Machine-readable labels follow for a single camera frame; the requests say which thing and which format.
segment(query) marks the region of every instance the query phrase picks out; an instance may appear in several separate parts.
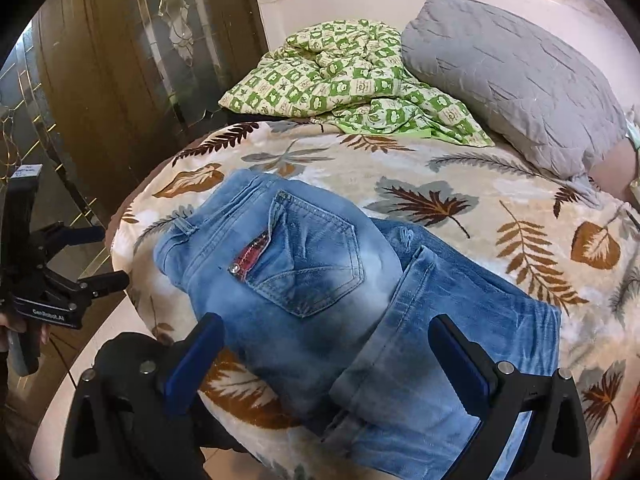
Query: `floor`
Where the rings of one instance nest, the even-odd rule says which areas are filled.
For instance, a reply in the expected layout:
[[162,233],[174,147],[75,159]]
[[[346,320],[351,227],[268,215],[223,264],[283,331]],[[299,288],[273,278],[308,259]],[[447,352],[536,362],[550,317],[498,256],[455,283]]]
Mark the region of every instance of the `floor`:
[[202,449],[204,469],[216,480],[276,480],[277,477],[248,453],[223,449]]

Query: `white label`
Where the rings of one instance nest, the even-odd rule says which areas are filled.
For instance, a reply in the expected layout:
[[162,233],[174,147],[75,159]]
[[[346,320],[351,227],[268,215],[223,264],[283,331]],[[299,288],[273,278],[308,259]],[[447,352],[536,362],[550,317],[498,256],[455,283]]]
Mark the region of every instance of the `white label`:
[[43,310],[31,309],[31,311],[33,312],[34,316],[44,316],[44,317],[48,317],[49,319],[55,319],[56,321],[65,320],[64,317],[59,316],[58,314],[50,314],[49,312],[44,312]]
[[28,176],[38,176],[40,174],[41,169],[42,169],[42,164],[23,164],[17,170],[15,170],[11,178],[25,178]]

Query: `person's hand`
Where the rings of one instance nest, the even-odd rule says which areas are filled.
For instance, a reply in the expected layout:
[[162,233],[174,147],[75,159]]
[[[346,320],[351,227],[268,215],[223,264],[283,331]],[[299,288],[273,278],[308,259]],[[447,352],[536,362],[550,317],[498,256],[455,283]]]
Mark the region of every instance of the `person's hand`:
[[[25,330],[27,330],[27,322],[22,316],[15,312],[6,310],[0,312],[0,352],[9,351],[9,342],[7,341],[6,335],[7,330],[19,333],[25,332]],[[49,342],[50,325],[38,324],[37,330],[40,332],[40,342],[47,344],[47,342]]]

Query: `jeans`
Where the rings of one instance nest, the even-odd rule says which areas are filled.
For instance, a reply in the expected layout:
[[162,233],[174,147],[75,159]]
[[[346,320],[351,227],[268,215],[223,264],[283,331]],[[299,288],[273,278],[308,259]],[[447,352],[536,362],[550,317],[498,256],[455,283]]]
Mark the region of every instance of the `jeans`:
[[[551,375],[558,366],[560,313],[420,226],[373,222],[398,254],[404,275],[375,332],[332,386],[330,395],[344,412],[325,442],[401,478],[439,479],[478,419],[466,414],[431,352],[430,320],[448,314],[494,361]],[[492,479],[506,476],[528,420],[520,415]]]
[[353,203],[249,170],[176,219],[154,259],[198,319],[222,317],[226,345],[316,433],[338,411],[331,385],[402,276],[394,250]]
[[[449,314],[496,361],[550,375],[559,312],[477,266],[423,227],[369,219],[302,182],[235,172],[156,246],[155,261],[200,318],[292,415],[361,465],[439,479],[478,420],[427,341]],[[522,415],[493,478],[503,478]]]

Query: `metal rivet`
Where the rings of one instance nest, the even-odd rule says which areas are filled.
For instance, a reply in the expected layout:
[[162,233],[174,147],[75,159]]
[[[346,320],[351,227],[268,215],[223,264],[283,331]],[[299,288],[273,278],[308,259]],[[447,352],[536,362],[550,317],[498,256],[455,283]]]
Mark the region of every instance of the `metal rivet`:
[[565,381],[568,381],[573,377],[571,370],[569,370],[569,368],[558,368],[558,375],[562,377]]
[[82,375],[80,376],[80,380],[88,383],[89,381],[93,381],[95,379],[95,370],[93,368],[87,368]]
[[500,361],[498,363],[498,370],[500,370],[505,375],[511,375],[515,371],[516,367],[513,366],[508,361]]
[[145,361],[140,365],[140,373],[149,375],[156,371],[156,363],[153,361]]

